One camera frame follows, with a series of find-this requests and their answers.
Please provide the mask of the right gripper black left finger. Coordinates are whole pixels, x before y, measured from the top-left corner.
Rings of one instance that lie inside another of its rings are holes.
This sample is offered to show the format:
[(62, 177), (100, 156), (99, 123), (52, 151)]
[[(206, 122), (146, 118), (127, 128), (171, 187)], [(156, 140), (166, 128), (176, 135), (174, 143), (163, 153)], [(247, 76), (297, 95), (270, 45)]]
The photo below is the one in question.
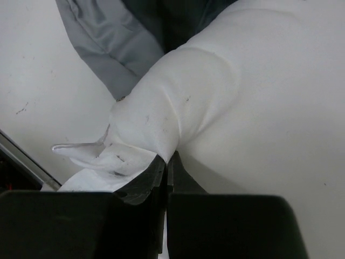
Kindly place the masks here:
[(165, 162), (157, 155), (147, 169), (113, 194), (126, 204), (140, 205), (154, 190), (160, 187), (164, 178), (164, 171)]

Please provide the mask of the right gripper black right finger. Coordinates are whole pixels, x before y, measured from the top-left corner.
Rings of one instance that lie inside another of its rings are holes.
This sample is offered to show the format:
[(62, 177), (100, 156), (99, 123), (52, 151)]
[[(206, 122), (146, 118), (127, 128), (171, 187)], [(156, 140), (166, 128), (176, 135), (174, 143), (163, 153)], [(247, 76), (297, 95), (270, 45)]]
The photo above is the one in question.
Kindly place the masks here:
[(167, 165), (167, 191), (183, 194), (207, 194), (184, 168), (180, 154), (176, 151)]

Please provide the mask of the white pillow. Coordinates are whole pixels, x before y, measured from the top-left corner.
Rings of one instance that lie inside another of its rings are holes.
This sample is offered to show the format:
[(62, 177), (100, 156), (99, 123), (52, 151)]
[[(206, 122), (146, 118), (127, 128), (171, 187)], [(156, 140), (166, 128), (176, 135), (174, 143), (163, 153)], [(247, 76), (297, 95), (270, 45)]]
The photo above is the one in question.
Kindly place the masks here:
[(54, 146), (61, 190), (119, 188), (175, 150), (260, 192), (344, 191), (344, 1), (239, 1), (118, 100), (106, 132)]

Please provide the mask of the grey pillowcase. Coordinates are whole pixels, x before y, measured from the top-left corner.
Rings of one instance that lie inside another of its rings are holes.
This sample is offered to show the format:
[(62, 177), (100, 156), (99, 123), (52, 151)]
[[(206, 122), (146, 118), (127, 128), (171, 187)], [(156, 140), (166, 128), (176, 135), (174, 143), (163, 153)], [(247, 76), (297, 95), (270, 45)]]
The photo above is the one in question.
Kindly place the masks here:
[(115, 99), (166, 53), (206, 28), (230, 1), (57, 1), (79, 57)]

